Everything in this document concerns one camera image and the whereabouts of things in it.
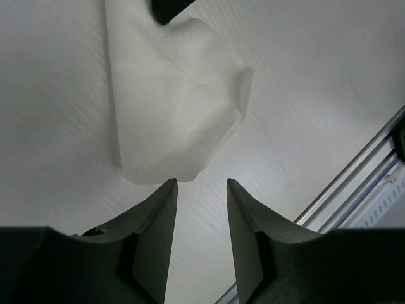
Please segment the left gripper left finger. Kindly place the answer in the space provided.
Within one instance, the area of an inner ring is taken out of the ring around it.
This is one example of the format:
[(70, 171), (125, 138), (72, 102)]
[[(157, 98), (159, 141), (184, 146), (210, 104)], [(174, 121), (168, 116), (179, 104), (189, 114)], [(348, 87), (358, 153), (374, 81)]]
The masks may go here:
[(2, 303), (163, 303), (178, 185), (83, 235), (49, 227), (1, 229)]

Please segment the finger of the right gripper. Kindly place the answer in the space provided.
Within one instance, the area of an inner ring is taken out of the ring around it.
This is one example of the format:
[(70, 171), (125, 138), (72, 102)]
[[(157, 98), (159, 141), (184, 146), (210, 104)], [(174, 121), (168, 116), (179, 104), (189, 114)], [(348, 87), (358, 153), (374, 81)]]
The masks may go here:
[(167, 25), (194, 0), (151, 0), (151, 13), (160, 25)]

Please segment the white paper napkin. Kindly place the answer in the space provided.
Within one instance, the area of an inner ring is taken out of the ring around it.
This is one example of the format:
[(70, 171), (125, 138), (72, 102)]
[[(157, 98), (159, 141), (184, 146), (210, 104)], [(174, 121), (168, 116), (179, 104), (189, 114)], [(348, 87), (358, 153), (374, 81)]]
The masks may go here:
[(150, 1), (106, 1), (105, 10), (124, 177), (194, 180), (242, 125), (252, 68), (198, 18), (160, 25)]

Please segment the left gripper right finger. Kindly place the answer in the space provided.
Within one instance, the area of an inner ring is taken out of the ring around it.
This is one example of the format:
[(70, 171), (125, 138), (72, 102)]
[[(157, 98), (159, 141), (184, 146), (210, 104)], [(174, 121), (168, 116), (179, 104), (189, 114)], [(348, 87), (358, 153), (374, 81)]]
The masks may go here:
[(404, 230), (301, 227), (227, 181), (241, 303), (403, 303)]

